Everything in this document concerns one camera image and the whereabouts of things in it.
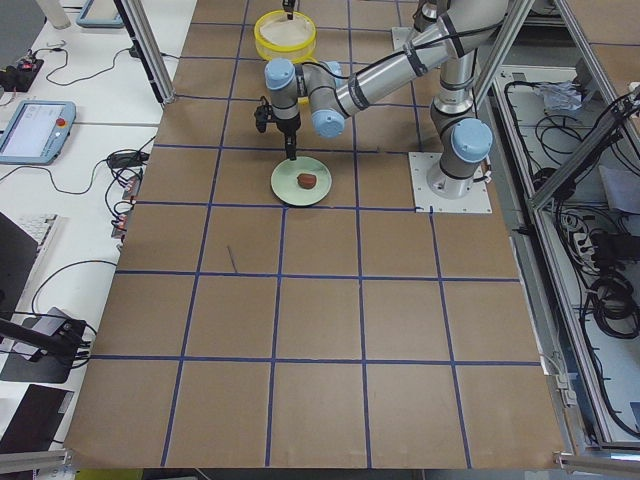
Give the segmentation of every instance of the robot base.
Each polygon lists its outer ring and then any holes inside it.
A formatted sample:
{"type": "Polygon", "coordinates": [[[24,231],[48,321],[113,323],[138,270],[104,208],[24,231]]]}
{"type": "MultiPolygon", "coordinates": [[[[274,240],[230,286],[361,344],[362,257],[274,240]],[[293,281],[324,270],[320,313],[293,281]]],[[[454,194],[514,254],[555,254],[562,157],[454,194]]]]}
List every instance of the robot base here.
{"type": "MultiPolygon", "coordinates": [[[[427,175],[440,160],[440,155],[440,153],[409,153],[416,211],[426,213],[430,211],[440,213],[491,213],[491,202],[484,182],[474,183],[470,180],[455,181],[448,179],[449,183],[445,187],[448,196],[455,196],[461,191],[466,191],[467,186],[470,184],[470,189],[466,192],[466,195],[456,199],[444,198],[431,189],[427,181],[427,175]]],[[[482,170],[478,167],[474,178],[482,176],[482,170]]]]}

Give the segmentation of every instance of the blue joint cap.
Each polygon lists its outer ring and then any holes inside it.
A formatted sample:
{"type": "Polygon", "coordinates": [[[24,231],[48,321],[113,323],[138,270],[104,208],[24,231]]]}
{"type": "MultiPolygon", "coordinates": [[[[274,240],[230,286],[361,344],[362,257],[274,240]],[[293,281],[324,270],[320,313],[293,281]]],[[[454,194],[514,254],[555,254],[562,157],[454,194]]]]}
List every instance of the blue joint cap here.
{"type": "Polygon", "coordinates": [[[476,118],[465,118],[453,127],[451,146],[461,160],[467,163],[482,161],[491,150],[493,133],[476,118]]]}
{"type": "MultiPolygon", "coordinates": [[[[338,62],[333,62],[333,61],[325,62],[325,64],[327,65],[329,70],[333,72],[334,75],[338,75],[339,77],[342,77],[342,67],[338,62]]],[[[335,81],[336,81],[336,87],[341,87],[342,85],[344,85],[344,80],[341,78],[336,78],[335,81]]]]}
{"type": "Polygon", "coordinates": [[[264,69],[264,78],[269,90],[282,90],[296,77],[296,69],[291,60],[274,58],[264,69]]]}
{"type": "Polygon", "coordinates": [[[344,131],[344,117],[333,109],[316,110],[311,115],[311,121],[321,137],[337,137],[344,131]]]}

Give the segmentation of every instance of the yellow bowl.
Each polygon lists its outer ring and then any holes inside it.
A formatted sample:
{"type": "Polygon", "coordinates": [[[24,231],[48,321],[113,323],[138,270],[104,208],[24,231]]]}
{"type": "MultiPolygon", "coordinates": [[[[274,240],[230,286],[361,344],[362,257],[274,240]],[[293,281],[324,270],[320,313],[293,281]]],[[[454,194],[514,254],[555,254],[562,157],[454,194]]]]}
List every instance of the yellow bowl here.
{"type": "Polygon", "coordinates": [[[307,60],[311,59],[313,51],[316,48],[316,26],[313,21],[306,15],[300,12],[293,12],[293,15],[295,17],[304,19],[311,26],[311,34],[309,35],[309,38],[298,45],[276,45],[275,43],[271,43],[262,35],[262,33],[260,33],[260,29],[263,26],[277,21],[278,19],[283,18],[285,15],[286,13],[284,12],[284,10],[276,10],[263,15],[256,22],[255,26],[253,27],[253,35],[256,39],[256,50],[258,52],[258,55],[260,55],[260,57],[264,58],[265,60],[273,60],[274,58],[287,58],[293,63],[306,62],[307,60]]]}

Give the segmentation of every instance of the power adapter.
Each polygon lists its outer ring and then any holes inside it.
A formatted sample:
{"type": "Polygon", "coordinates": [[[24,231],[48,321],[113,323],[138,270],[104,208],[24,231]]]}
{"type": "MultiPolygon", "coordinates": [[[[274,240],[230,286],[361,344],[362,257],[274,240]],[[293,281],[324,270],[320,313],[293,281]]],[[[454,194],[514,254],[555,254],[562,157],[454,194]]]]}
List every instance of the power adapter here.
{"type": "Polygon", "coordinates": [[[149,154],[145,152],[131,151],[112,153],[107,157],[107,165],[112,170],[119,168],[141,167],[149,160],[149,154]]]}

